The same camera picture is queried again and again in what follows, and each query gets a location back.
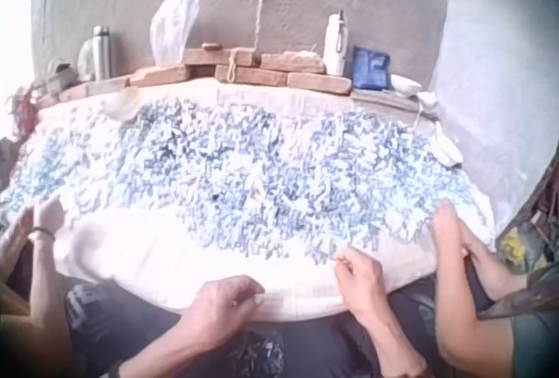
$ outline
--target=person's left hand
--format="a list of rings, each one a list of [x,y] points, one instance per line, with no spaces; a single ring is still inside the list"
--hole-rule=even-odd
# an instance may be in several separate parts
[[[33,205],[25,205],[17,214],[16,221],[13,224],[13,228],[9,229],[9,236],[13,239],[19,241],[27,240],[27,237],[31,234],[33,230]]]
[[[205,283],[176,328],[196,340],[202,352],[220,347],[251,319],[264,293],[248,276],[233,276]]]

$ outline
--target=person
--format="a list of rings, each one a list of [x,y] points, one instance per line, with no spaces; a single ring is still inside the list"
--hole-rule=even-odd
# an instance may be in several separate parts
[[[115,317],[115,321],[105,327],[107,324],[104,326],[100,319],[106,321],[114,313],[100,308],[118,297],[109,294],[103,297],[99,285],[81,284],[66,295],[66,306],[63,307],[59,286],[52,285],[58,282],[52,276],[55,272],[49,234],[52,230],[48,230],[56,230],[57,224],[45,223],[43,218],[40,225],[46,231],[41,237],[50,247],[46,247],[49,251],[36,254],[43,258],[42,263],[47,269],[37,269],[33,282],[42,282],[44,289],[52,295],[43,302],[31,298],[31,317],[34,319],[32,324],[42,330],[38,334],[40,339],[35,338],[35,341],[41,341],[42,346],[50,339],[53,342],[52,346],[43,349],[44,352],[38,350],[38,359],[48,365],[52,360],[46,355],[52,355],[55,347],[57,354],[62,354],[63,361],[51,364],[50,371],[61,371],[64,363],[69,364],[72,343],[73,349],[85,354],[94,354],[100,347],[109,352],[111,357],[102,367],[102,372],[108,371],[107,376],[155,377],[182,371],[187,371],[189,376],[233,376],[231,370],[224,372],[223,369],[216,370],[215,366],[220,364],[219,359],[225,359],[226,363],[240,359],[231,357],[224,348],[231,345],[234,336],[245,328],[258,308],[260,294],[265,291],[260,284],[246,276],[210,282],[201,288],[192,305],[178,319],[174,314],[163,314],[161,310],[142,303]],[[556,311],[553,304],[552,309],[545,312],[542,309],[548,310],[549,305],[525,306],[529,314],[519,316],[508,312],[510,306],[507,304],[493,304],[487,297],[489,295],[494,300],[506,298],[523,292],[522,288],[526,291],[527,284],[531,288],[539,283],[543,287],[538,289],[548,289],[553,283],[549,276],[553,269],[548,268],[529,278],[510,274],[461,223],[449,203],[443,203],[437,210],[433,232],[438,250],[436,295],[432,278],[387,295],[382,266],[349,247],[336,256],[335,276],[350,313],[275,325],[284,349],[282,359],[285,364],[282,363],[275,375],[252,376],[346,377],[360,371],[386,377],[432,376],[431,371],[435,376],[450,376],[452,371],[448,365],[439,364],[437,348],[448,364],[473,375],[554,376],[556,371],[550,351],[556,347],[554,336],[559,327],[554,326]],[[465,262],[464,250],[469,253],[473,268]],[[479,277],[473,275],[474,269]],[[52,284],[46,284],[47,279],[53,280]],[[33,288],[37,297],[37,284],[32,285],[31,294]],[[431,301],[435,298],[437,310]],[[538,298],[528,300],[537,302]],[[88,310],[88,304],[93,304],[94,309]],[[119,308],[124,306],[119,301],[116,305]],[[88,318],[88,311],[96,313],[97,317]],[[167,317],[164,324],[148,337],[143,336],[138,341],[126,339],[128,349],[119,350],[118,345],[111,345],[111,342],[121,333],[119,326],[134,316],[135,320],[128,327],[134,332],[150,328],[156,319]],[[492,316],[509,316],[511,319]],[[47,317],[52,319],[49,325],[45,324]],[[271,349],[266,346],[266,350],[269,354]],[[534,359],[541,365],[535,365]]]
[[[449,202],[433,220],[438,249],[437,339],[453,366],[475,376],[559,376],[559,264],[514,275],[463,223]],[[476,313],[463,251],[496,304]]]
[[[56,272],[53,253],[53,231],[62,227],[64,220],[60,200],[52,196],[37,205],[24,207],[0,240],[0,275],[4,282],[16,266],[27,238],[33,239],[29,315],[2,315],[0,318],[1,368],[9,369],[4,370],[3,376],[15,376],[15,371],[10,368],[26,369],[31,375],[36,371],[30,368],[36,365],[40,365],[42,375],[57,375],[70,363],[72,345],[66,323],[62,278]],[[14,345],[17,353],[11,350]]]

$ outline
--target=white bowl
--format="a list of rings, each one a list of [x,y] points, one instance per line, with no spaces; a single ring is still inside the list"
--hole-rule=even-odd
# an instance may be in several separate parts
[[[418,82],[400,75],[391,74],[390,83],[396,93],[405,97],[415,96],[421,91],[421,85]]]
[[[132,120],[140,110],[141,95],[138,87],[120,90],[103,104],[105,114],[117,122]]]

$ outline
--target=blue pouch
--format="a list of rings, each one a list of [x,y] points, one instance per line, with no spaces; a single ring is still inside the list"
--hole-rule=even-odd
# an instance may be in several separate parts
[[[390,55],[354,46],[353,86],[364,90],[388,90]]]

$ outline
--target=sleeve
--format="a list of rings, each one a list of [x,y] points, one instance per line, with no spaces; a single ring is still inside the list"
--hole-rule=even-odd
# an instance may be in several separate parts
[[[511,319],[514,336],[514,377],[559,376],[559,310]]]

